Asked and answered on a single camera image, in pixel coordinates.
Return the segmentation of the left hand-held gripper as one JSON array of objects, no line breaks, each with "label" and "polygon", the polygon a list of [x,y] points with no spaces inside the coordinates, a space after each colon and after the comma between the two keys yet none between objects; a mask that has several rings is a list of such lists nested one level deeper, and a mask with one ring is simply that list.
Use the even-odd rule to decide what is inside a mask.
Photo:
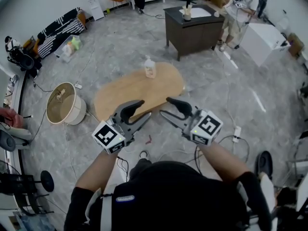
[{"label": "left hand-held gripper", "polygon": [[152,112],[143,114],[134,122],[129,121],[144,103],[144,100],[132,100],[119,105],[109,119],[102,120],[93,131],[93,139],[107,154],[116,153],[129,146],[134,141],[135,132],[150,119]]}]

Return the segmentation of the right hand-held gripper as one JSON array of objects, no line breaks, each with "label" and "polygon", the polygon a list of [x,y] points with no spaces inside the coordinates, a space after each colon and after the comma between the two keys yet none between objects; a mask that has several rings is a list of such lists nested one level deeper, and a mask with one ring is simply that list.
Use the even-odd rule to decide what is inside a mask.
[{"label": "right hand-held gripper", "polygon": [[159,113],[171,125],[183,129],[183,137],[196,144],[212,144],[223,127],[223,122],[213,112],[197,109],[188,98],[182,96],[167,97],[166,101],[174,105],[183,117],[165,110]]}]

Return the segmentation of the person's left forearm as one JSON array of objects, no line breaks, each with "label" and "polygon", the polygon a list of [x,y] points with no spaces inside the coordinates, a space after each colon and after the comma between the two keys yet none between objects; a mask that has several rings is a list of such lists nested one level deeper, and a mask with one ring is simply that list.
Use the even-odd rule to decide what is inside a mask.
[{"label": "person's left forearm", "polygon": [[103,192],[112,174],[118,157],[118,152],[107,154],[102,151],[98,154],[92,164],[85,170],[76,182],[76,187],[96,192]]}]

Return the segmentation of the person's right forearm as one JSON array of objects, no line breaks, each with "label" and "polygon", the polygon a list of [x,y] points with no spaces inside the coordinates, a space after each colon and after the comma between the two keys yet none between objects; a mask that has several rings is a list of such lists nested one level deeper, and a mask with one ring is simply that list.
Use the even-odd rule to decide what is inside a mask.
[{"label": "person's right forearm", "polygon": [[232,182],[250,172],[244,162],[216,142],[212,142],[210,146],[197,144],[197,147],[224,182]]}]

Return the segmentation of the wooden coffee table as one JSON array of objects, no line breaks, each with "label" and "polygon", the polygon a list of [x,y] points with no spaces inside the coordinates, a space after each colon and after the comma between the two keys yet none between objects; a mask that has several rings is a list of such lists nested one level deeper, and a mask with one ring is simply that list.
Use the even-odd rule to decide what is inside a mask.
[{"label": "wooden coffee table", "polygon": [[99,121],[106,121],[115,109],[128,101],[144,100],[137,114],[166,102],[169,96],[178,96],[184,90],[184,80],[170,63],[156,63],[156,77],[148,78],[144,69],[134,71],[103,85],[95,95],[94,108]]}]

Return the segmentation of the white pump bottle orange label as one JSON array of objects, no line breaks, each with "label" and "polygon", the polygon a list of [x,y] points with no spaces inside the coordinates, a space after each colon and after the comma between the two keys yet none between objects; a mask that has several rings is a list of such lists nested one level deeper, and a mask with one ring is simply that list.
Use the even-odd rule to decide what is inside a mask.
[{"label": "white pump bottle orange label", "polygon": [[145,69],[145,74],[148,78],[156,77],[156,63],[150,58],[150,56],[146,55],[146,61],[143,66]]}]

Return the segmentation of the dark wooden cabinet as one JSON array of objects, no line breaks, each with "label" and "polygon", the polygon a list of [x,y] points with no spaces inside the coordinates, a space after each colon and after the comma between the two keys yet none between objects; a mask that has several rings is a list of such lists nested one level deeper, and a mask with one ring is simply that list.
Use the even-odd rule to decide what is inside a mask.
[{"label": "dark wooden cabinet", "polygon": [[177,50],[177,60],[182,56],[203,50],[215,49],[225,17],[215,16],[215,10],[201,4],[191,9],[191,19],[184,20],[182,7],[164,9],[166,46],[172,44]]}]

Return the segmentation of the person's black clothed body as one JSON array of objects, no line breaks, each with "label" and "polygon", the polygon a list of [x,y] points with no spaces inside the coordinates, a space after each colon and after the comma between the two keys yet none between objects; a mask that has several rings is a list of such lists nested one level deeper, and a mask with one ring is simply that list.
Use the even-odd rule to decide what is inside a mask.
[{"label": "person's black clothed body", "polygon": [[230,183],[209,179],[173,161],[135,166],[111,193],[74,188],[64,231],[100,231],[105,201],[112,231],[244,231],[251,214],[271,231],[271,214],[257,177],[245,172]]}]

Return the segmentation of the clear plastic bin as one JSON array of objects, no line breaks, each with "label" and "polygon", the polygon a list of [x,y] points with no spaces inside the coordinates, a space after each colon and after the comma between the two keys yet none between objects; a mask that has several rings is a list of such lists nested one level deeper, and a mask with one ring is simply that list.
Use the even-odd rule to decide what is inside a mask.
[{"label": "clear plastic bin", "polygon": [[75,52],[82,48],[83,44],[80,37],[70,35],[54,52],[55,56],[62,62],[68,63],[72,59]]}]

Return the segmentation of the white cup with sticks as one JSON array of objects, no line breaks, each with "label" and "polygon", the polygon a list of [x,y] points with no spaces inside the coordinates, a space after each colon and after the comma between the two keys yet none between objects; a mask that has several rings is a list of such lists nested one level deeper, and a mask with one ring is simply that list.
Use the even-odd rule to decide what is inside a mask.
[{"label": "white cup with sticks", "polygon": [[182,15],[183,19],[184,19],[185,21],[190,21],[190,20],[191,20],[191,9],[192,9],[192,5],[189,4],[189,5],[187,5],[187,6],[183,6],[182,9],[183,9],[183,15]]}]

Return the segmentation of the black floor fan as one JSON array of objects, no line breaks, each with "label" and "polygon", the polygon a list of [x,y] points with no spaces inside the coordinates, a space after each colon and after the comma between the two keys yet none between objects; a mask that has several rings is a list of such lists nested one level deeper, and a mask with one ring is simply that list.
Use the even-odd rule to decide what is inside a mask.
[{"label": "black floor fan", "polygon": [[21,174],[10,164],[0,160],[0,193],[14,197],[17,207],[26,216],[51,213],[38,205],[37,200],[48,196],[53,190],[54,181],[48,171],[42,171],[40,180],[35,180],[32,175]]}]

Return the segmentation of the black white striped sofa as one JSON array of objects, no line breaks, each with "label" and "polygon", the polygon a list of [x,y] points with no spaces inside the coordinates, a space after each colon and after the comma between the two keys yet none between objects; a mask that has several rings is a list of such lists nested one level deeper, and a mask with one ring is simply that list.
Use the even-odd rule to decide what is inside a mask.
[{"label": "black white striped sofa", "polygon": [[38,33],[34,52],[43,59],[56,51],[70,35],[79,35],[84,30],[86,30],[84,11],[76,7]]}]

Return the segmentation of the white water dispenser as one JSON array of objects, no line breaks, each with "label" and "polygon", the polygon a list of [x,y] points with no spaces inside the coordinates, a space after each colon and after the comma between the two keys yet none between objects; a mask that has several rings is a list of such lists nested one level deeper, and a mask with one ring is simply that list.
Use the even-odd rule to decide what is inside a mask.
[{"label": "white water dispenser", "polygon": [[99,0],[87,0],[87,2],[95,21],[104,18],[104,12],[100,6]]}]

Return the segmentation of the pink cloth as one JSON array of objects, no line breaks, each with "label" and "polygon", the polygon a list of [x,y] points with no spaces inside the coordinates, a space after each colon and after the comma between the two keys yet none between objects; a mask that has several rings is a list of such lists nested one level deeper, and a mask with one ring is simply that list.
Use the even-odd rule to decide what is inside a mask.
[{"label": "pink cloth", "polygon": [[24,128],[24,119],[14,109],[0,107],[0,122],[13,128]]}]

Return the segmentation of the brown cardboard box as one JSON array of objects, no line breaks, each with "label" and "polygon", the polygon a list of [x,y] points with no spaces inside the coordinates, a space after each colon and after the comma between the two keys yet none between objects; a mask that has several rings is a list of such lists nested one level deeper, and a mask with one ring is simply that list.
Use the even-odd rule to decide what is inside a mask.
[{"label": "brown cardboard box", "polygon": [[299,37],[295,33],[291,33],[288,36],[287,41],[291,45],[289,48],[290,54],[293,57],[298,58],[300,53],[304,49],[304,43],[299,39]]}]

